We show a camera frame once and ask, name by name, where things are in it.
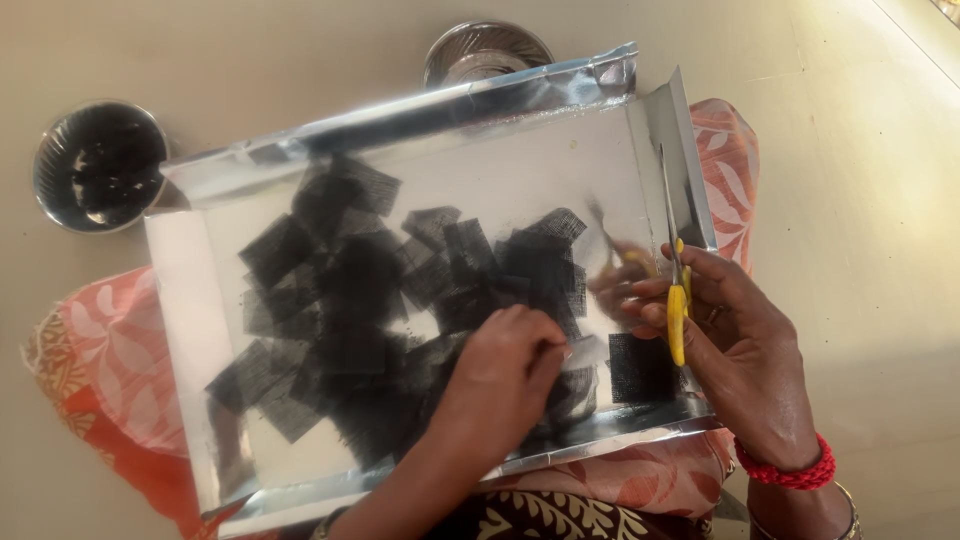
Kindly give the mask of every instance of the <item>stainless steel bowl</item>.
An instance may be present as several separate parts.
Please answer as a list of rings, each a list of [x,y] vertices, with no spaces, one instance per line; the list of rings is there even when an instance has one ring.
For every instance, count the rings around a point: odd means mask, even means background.
[[[167,137],[148,112],[117,100],[87,102],[43,134],[36,201],[68,231],[120,231],[159,199],[166,180],[157,167],[169,157]]]
[[[423,87],[482,81],[549,63],[553,55],[527,30],[509,22],[476,20],[451,28],[430,47]]]

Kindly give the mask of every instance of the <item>tiled floor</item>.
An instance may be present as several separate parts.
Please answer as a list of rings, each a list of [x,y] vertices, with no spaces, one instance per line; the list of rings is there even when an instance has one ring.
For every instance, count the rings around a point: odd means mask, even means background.
[[[838,478],[871,538],[948,536],[960,506],[960,285],[949,278],[960,89],[871,0],[14,0],[7,13],[0,536],[177,537],[58,423],[18,359],[54,301],[148,262],[141,227],[77,236],[42,216],[30,169],[46,125],[118,97],[193,153],[415,92],[433,39],[479,17],[529,28],[561,60],[636,40],[641,91],[679,63],[691,102],[740,109],[761,148],[756,279],[800,331]]]

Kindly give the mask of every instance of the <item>foil-covered tray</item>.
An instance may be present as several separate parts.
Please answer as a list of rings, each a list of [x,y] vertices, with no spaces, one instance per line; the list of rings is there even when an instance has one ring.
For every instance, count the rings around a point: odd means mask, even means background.
[[[403,181],[384,219],[397,231],[408,210],[441,205],[478,218],[488,238],[571,209],[588,225],[574,257],[590,276],[607,260],[604,231],[665,263],[656,249],[667,238],[654,152],[662,143],[681,237],[716,249],[680,70],[637,99],[635,56],[628,43],[161,166],[192,207],[156,212],[146,223],[200,508],[209,515],[249,497],[221,525],[221,537],[321,517],[391,469],[361,471],[326,421],[289,444],[255,409],[235,416],[205,390],[252,340],[243,333],[247,271],[238,251],[289,211],[304,172],[324,156],[346,154]],[[590,219],[591,204],[603,208],[602,224]],[[487,478],[718,427],[688,371],[678,369],[670,403],[614,403],[606,339],[625,329],[595,299],[577,322],[603,352],[590,360],[600,373],[594,413],[528,440]],[[411,323],[409,330],[422,329]]]

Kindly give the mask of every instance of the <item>scissor blade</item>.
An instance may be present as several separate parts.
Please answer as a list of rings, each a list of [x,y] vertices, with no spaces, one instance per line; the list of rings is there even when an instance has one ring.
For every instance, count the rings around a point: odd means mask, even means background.
[[[673,284],[684,282],[684,267],[680,263],[680,254],[677,253],[677,218],[673,215],[673,203],[670,200],[670,182],[666,179],[666,159],[663,157],[663,143],[660,144],[660,171],[663,173],[663,194],[666,200],[667,232],[670,236],[670,255],[673,258]]]

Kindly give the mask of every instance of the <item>red bracelet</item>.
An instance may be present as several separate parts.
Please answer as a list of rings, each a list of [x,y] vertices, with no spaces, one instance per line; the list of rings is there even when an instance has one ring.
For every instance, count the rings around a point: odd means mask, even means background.
[[[740,440],[733,439],[733,445],[736,448],[736,457],[743,465],[743,470],[747,476],[757,479],[760,483],[774,483],[787,489],[818,489],[833,480],[833,473],[837,470],[837,462],[833,459],[833,453],[830,451],[830,445],[817,433],[817,442],[820,443],[820,450],[823,454],[816,465],[805,471],[797,473],[784,473],[778,471],[773,465],[760,465],[740,445]]]

